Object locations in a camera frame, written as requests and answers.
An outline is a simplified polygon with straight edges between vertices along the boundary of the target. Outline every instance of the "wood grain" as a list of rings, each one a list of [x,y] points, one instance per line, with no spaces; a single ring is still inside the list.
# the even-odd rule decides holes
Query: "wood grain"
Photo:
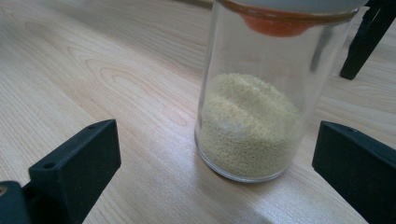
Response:
[[[0,179],[83,127],[119,125],[122,166],[84,223],[365,223],[311,167],[320,120],[396,147],[396,25],[353,81],[337,76],[281,177],[224,179],[196,152],[210,2],[0,0]]]

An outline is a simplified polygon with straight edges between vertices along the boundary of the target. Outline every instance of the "powder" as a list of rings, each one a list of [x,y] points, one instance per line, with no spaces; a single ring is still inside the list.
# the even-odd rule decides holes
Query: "powder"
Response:
[[[265,178],[294,157],[298,108],[274,86],[252,75],[223,74],[208,82],[198,145],[225,172]]]

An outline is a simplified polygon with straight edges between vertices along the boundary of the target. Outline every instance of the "clear glass jar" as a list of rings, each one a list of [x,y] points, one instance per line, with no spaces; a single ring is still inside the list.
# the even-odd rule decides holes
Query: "clear glass jar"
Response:
[[[291,164],[358,10],[243,2],[214,2],[195,142],[219,174],[261,182]]]

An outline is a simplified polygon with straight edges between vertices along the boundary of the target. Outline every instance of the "screw hole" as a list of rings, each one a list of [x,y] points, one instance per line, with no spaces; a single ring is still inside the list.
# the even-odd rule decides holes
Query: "screw hole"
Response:
[[[45,165],[43,166],[43,168],[44,168],[44,169],[50,169],[50,168],[52,168],[52,167],[54,167],[54,166],[55,166],[55,163],[50,162],[50,163],[45,164]]]
[[[7,187],[0,186],[0,197],[7,192]]]

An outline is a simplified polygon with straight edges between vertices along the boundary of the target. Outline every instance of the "jar lid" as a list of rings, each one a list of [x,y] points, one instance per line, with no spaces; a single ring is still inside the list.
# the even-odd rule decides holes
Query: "jar lid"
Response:
[[[233,0],[250,7],[299,13],[339,13],[364,6],[368,0]]]

